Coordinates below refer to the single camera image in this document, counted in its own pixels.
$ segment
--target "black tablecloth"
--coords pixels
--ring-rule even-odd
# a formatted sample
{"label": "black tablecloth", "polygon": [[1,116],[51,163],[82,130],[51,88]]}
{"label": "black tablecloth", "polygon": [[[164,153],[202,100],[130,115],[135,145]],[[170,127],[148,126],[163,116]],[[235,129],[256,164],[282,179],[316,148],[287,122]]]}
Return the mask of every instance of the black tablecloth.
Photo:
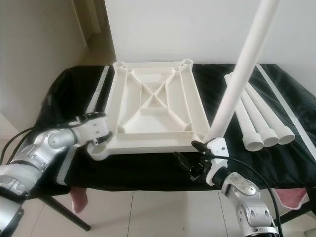
{"label": "black tablecloth", "polygon": [[[312,142],[316,143],[316,98],[277,65],[262,65],[292,111],[301,122]],[[40,131],[58,123],[73,120],[85,113],[103,71],[103,66],[78,66],[66,69],[53,83],[45,97],[42,109],[29,141]],[[226,88],[224,75],[234,65],[194,65],[197,88],[208,118],[212,123]],[[102,87],[95,111],[104,111],[114,70],[110,67]],[[258,152],[247,151],[242,143],[242,133],[236,116],[225,134],[230,157],[239,159],[256,169],[274,188],[314,187],[316,162],[302,141],[297,129],[287,116],[274,93],[255,69],[250,83],[270,105],[278,117],[295,133],[295,140],[287,145],[275,145]],[[67,186],[56,184],[59,167],[65,158],[60,154],[38,182],[34,197],[64,194]],[[186,154],[189,158],[198,153]],[[252,180],[260,188],[264,183],[244,166],[228,161],[228,168]],[[206,183],[192,182],[169,153],[113,155],[102,161],[94,161],[85,147],[77,149],[65,182],[68,186],[81,186],[109,191],[122,190],[212,190]]]}

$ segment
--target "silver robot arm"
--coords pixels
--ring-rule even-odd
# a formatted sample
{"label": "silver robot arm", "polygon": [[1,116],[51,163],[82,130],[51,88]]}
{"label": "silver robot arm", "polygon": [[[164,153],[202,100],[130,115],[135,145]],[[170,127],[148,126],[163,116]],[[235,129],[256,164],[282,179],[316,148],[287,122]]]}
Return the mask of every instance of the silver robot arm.
{"label": "silver robot arm", "polygon": [[87,114],[68,128],[39,134],[10,164],[0,166],[0,236],[11,236],[23,215],[23,201],[57,154],[88,141],[97,145],[108,136],[104,114]]}
{"label": "silver robot arm", "polygon": [[244,237],[279,237],[266,204],[260,199],[260,190],[237,172],[227,169],[227,146],[224,138],[207,144],[193,141],[192,145],[202,154],[199,161],[189,162],[175,153],[180,165],[192,180],[205,181],[221,189],[236,210],[237,220]]}

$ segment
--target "floor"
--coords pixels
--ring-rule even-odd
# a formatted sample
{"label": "floor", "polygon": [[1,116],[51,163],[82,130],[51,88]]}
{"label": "floor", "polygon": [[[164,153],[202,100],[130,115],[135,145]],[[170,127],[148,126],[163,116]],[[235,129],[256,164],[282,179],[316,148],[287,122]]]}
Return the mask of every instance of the floor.
{"label": "floor", "polygon": [[[235,211],[218,191],[105,192],[88,190],[89,204],[79,217],[85,232],[39,200],[25,203],[13,237],[241,237]],[[56,197],[69,209],[68,195]],[[303,215],[283,226],[285,237],[303,237],[316,220]]]}

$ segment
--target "white wall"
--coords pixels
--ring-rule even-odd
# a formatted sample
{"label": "white wall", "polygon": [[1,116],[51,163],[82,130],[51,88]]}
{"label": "white wall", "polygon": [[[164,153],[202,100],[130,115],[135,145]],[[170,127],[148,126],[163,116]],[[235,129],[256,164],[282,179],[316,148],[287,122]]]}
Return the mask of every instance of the white wall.
{"label": "white wall", "polygon": [[[235,63],[259,4],[259,0],[105,2],[118,60],[190,58],[196,63]],[[315,9],[315,0],[282,0],[260,59],[280,64],[314,94]]]}
{"label": "white wall", "polygon": [[73,3],[84,39],[88,42],[94,33],[101,32],[94,0],[73,0]]}
{"label": "white wall", "polygon": [[9,140],[18,133],[18,130],[0,113],[0,140]]}
{"label": "white wall", "polygon": [[71,0],[0,1],[0,112],[32,126],[54,79],[85,50]]}

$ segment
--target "white plastic tray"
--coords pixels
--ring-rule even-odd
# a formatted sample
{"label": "white plastic tray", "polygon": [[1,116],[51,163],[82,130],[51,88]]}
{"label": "white plastic tray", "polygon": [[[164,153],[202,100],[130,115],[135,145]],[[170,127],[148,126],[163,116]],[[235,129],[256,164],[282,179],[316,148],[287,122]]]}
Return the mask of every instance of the white plastic tray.
{"label": "white plastic tray", "polygon": [[191,141],[209,131],[192,60],[113,64],[105,113],[112,138],[89,145],[95,160],[112,154],[195,151]]}

